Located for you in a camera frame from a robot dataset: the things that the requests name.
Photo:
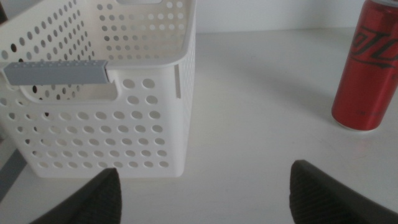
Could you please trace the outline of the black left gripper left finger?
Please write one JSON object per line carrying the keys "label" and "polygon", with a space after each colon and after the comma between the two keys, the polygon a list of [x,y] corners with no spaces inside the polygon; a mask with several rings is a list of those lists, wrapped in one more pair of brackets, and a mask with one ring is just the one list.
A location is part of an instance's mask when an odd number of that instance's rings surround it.
{"label": "black left gripper left finger", "polygon": [[41,217],[38,224],[120,224],[122,195],[119,174],[107,168]]}

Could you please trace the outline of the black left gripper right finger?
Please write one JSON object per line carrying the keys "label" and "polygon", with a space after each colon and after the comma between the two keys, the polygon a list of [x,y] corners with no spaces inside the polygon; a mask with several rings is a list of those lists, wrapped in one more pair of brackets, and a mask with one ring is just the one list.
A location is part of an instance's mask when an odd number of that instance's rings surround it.
{"label": "black left gripper right finger", "polygon": [[289,208],[295,223],[397,224],[397,213],[355,192],[306,160],[290,170]]}

